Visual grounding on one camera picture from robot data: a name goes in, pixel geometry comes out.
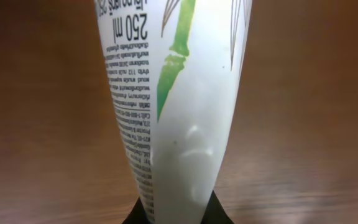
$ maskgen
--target wooden surface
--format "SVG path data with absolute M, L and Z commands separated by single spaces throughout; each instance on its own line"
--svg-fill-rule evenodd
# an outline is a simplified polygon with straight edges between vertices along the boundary
M 358 224 L 358 1 L 254 1 L 215 189 L 236 223 Z M 121 223 L 136 198 L 92 1 L 0 1 L 0 223 Z

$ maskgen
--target white tube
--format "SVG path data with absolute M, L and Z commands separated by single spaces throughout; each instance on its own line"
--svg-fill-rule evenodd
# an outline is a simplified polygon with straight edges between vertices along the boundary
M 199 224 L 236 104 L 252 0 L 95 0 L 117 122 L 151 223 Z

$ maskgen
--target product label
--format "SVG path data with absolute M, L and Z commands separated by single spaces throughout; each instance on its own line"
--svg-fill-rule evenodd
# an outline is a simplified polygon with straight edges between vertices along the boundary
M 191 135 L 203 129 L 208 131 L 202 137 L 211 139 L 211 144 L 216 141 L 214 145 L 224 152 L 244 57 L 250 1 L 95 0 L 94 5 L 117 123 L 140 199 L 154 223 L 155 191 L 169 179 L 165 175 L 172 174 L 173 181 L 182 175 L 176 173 L 180 171 L 177 167 L 168 171 L 179 156 L 162 152 L 180 155 L 190 149 L 186 144 Z M 210 128 L 215 120 L 222 122 Z M 227 130 L 227 135 L 215 136 L 214 129 Z M 223 153 L 217 155 L 216 161 L 221 162 Z M 168 165 L 153 170 L 161 161 Z M 218 170 L 220 162 L 213 163 Z M 161 192 L 182 193 L 167 186 Z

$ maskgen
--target green bamboo stalk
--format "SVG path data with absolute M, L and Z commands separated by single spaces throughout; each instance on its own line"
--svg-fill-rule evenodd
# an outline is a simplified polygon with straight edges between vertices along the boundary
M 160 80 L 157 85 L 157 119 L 160 119 L 162 109 L 167 100 L 169 91 L 179 75 L 180 71 L 185 68 L 185 61 L 190 51 L 187 46 L 191 22 L 195 10 L 196 0 L 182 0 L 180 5 L 179 20 L 175 39 L 169 48 L 174 51 L 175 55 L 168 55 L 165 58 L 165 65 L 162 67 Z

